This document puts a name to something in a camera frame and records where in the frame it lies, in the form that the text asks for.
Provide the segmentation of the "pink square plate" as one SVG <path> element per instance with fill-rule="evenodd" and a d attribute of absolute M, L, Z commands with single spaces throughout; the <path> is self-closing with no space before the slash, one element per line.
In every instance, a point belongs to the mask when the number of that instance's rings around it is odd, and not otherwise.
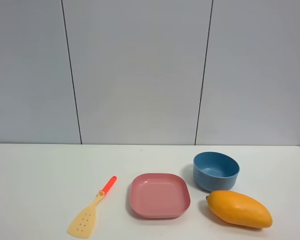
<path fill-rule="evenodd" d="M 186 182 L 172 173 L 144 173 L 130 185 L 131 209 L 145 219 L 174 219 L 191 205 Z"/>

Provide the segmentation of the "blue plastic bowl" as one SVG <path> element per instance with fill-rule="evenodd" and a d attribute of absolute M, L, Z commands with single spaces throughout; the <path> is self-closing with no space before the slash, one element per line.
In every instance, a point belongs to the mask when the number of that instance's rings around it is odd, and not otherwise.
<path fill-rule="evenodd" d="M 208 192 L 232 189 L 239 172 L 239 164 L 223 153 L 201 152 L 193 159 L 194 182 Z"/>

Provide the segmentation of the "yellow orange mango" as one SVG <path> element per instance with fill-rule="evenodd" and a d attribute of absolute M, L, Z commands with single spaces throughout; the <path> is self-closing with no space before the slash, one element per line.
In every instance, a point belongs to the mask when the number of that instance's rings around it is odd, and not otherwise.
<path fill-rule="evenodd" d="M 217 190 L 206 197 L 209 209 L 221 220 L 238 226 L 263 229 L 273 224 L 268 209 L 257 200 L 230 190 Z"/>

